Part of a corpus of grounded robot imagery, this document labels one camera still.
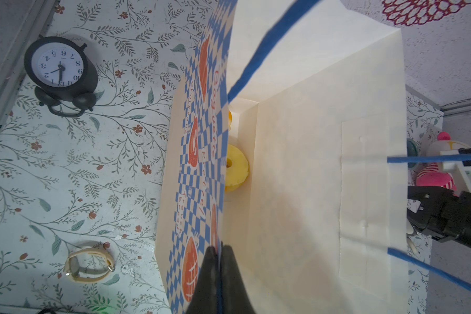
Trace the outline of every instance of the blue and white checkered paper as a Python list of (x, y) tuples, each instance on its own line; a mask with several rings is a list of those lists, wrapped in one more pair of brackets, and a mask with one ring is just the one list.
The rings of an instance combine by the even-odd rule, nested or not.
[(228, 146), (226, 60), (237, 0), (220, 0), (185, 71), (185, 118), (176, 194), (176, 228), (171, 230), (166, 295), (173, 314), (188, 308), (192, 282), (182, 282), (185, 251), (192, 239), (197, 257), (188, 271), (197, 275), (207, 247), (221, 245)]

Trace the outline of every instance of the paper bag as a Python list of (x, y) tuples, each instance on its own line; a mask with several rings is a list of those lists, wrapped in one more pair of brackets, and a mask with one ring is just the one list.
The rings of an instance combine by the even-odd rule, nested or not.
[[(385, 160), (406, 154), (400, 31), (323, 0), (227, 103), (290, 4), (220, 0), (174, 97), (155, 251), (173, 313), (221, 241), (257, 312), (406, 312), (385, 252), (406, 249), (406, 168)], [(225, 193), (229, 143), (250, 175)]]

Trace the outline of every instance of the floral tablecloth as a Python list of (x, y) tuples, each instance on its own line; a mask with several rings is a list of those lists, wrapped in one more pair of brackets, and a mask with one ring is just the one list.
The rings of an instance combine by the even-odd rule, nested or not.
[[(406, 93), (406, 108), (407, 138), (412, 139), (421, 152), (425, 152), (427, 147), (436, 141), (438, 133), (441, 131), (443, 112), (409, 92)], [(423, 165), (418, 165), (414, 169), (408, 170), (408, 185), (415, 185), (417, 173), (423, 167)], [(418, 201), (408, 200), (407, 207), (416, 211), (419, 205)], [(418, 254), (415, 255), (409, 247), (407, 248), (408, 254), (429, 264), (432, 239), (424, 235), (414, 235), (411, 240), (414, 242)], [(408, 314), (425, 313), (428, 280), (429, 271), (408, 264)]]
[[(98, 102), (82, 117), (53, 116), (37, 105), (30, 79), (22, 84), (0, 134), (0, 305), (170, 312), (154, 259), (169, 114), (214, 6), (90, 0), (56, 7), (47, 35), (88, 44)], [(408, 137), (425, 148), (441, 114), (410, 94), (407, 103)], [(413, 240), (429, 262), (430, 241)], [(87, 247), (116, 258), (116, 272), (102, 283), (63, 277), (67, 255)], [(81, 263), (104, 267), (97, 258)], [(409, 269), (408, 312), (424, 313), (428, 274)]]

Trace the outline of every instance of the alarm clock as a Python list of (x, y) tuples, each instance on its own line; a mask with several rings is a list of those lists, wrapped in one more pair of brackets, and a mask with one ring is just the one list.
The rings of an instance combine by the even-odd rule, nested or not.
[[(98, 73), (84, 54), (87, 45), (77, 46), (61, 37), (43, 37), (28, 47), (25, 70), (37, 85), (35, 96), (39, 105), (46, 105), (56, 116), (78, 117), (96, 104), (94, 90)], [(66, 114), (55, 110), (61, 100), (72, 102), (79, 111)]]

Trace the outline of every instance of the beige watch strap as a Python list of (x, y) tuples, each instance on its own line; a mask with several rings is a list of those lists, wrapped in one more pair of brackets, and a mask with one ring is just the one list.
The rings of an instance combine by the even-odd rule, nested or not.
[[(80, 254), (90, 254), (90, 255), (101, 256), (102, 258), (106, 260), (108, 264), (108, 271), (104, 275), (97, 278), (83, 278), (78, 275), (76, 276), (75, 274), (73, 274), (73, 271), (71, 269), (70, 260)], [(106, 250), (97, 249), (97, 248), (83, 249), (83, 250), (73, 252), (72, 254), (68, 255), (68, 258), (66, 259), (65, 267), (63, 269), (66, 276), (71, 281), (79, 282), (83, 284), (100, 282), (101, 280), (104, 280), (105, 278), (107, 278), (108, 275), (112, 273), (114, 270), (115, 270), (115, 261), (113, 260), (113, 257)]]

